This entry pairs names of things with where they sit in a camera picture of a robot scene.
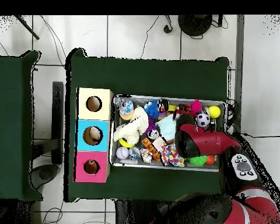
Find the metal tray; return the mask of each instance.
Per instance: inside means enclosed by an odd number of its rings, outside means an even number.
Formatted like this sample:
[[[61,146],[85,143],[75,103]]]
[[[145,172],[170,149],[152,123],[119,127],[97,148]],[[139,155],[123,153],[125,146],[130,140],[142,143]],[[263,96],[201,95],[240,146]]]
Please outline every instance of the metal tray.
[[[144,107],[144,105],[151,100],[158,100],[161,97],[151,97],[151,96],[137,96],[137,95],[130,95],[130,97],[122,96],[120,94],[115,95],[114,97],[121,97],[122,99],[130,99],[133,101],[134,108],[137,105]],[[190,104],[194,100],[191,99],[178,99],[178,98],[166,98],[172,105],[179,105],[179,104]],[[218,106],[221,110],[220,116],[216,119],[216,130],[217,131],[226,131],[227,128],[227,118],[228,118],[228,111],[227,111],[227,104],[223,101],[212,101],[212,100],[200,100],[200,103],[203,106]],[[218,172],[219,171],[219,156],[216,156],[216,161],[213,165],[203,165],[200,167],[194,166],[190,162],[185,161],[184,167],[173,167],[173,166],[164,166],[162,162],[157,162],[154,158],[152,158],[152,163],[145,163],[141,159],[137,159],[137,164],[129,164],[129,163],[121,163],[120,159],[116,156],[116,150],[121,145],[120,143],[113,141],[113,133],[119,125],[124,123],[128,123],[128,121],[123,120],[114,105],[112,105],[112,109],[115,110],[114,115],[111,118],[111,134],[110,134],[110,149],[109,149],[109,161],[113,166],[125,166],[125,167],[145,167],[145,168],[153,168],[153,169],[172,169],[172,170],[196,170],[196,171],[206,171],[206,172]],[[139,138],[139,142],[135,145],[139,149],[144,148],[141,141],[146,137],[145,134],[141,135]]]

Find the pink box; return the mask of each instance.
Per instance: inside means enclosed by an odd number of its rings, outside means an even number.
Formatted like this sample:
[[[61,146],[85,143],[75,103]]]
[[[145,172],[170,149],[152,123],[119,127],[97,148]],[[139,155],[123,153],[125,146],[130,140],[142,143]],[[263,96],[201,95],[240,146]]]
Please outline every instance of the pink box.
[[[96,174],[88,174],[84,171],[84,164],[88,160],[95,160],[99,164],[100,168]],[[75,171],[76,180],[74,182],[105,183],[110,172],[108,153],[100,151],[77,151]]]

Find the green table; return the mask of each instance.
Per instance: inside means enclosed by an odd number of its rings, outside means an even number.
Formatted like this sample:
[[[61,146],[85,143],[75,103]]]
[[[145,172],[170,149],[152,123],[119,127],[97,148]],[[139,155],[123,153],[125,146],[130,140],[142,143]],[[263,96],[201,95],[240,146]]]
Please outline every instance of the green table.
[[[219,58],[215,62],[128,60],[91,58],[84,54],[81,48],[74,49],[66,59],[65,200],[68,197],[69,201],[75,198],[173,201],[186,193],[221,192],[220,173],[204,171],[112,166],[106,183],[74,183],[76,88],[110,89],[114,94],[226,101],[228,59]]]
[[[32,162],[32,66],[37,51],[0,57],[0,198],[41,200],[29,184]]]

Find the yellow ring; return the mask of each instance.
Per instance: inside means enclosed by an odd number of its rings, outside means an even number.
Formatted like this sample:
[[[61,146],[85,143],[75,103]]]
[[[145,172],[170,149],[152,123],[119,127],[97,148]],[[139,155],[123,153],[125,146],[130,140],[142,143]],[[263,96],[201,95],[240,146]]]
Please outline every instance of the yellow ring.
[[[122,138],[119,139],[119,143],[120,143],[123,147],[126,147],[126,148],[130,148],[130,147],[135,146],[135,144],[128,144],[128,143],[125,142]]]

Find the soccer ball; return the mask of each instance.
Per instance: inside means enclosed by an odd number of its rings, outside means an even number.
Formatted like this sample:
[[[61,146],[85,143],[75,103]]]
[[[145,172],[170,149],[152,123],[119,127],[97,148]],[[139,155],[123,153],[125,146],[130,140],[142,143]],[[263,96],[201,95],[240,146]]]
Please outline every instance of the soccer ball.
[[[210,122],[209,117],[205,113],[201,113],[197,115],[196,121],[197,121],[197,125],[203,128],[207,127]]]

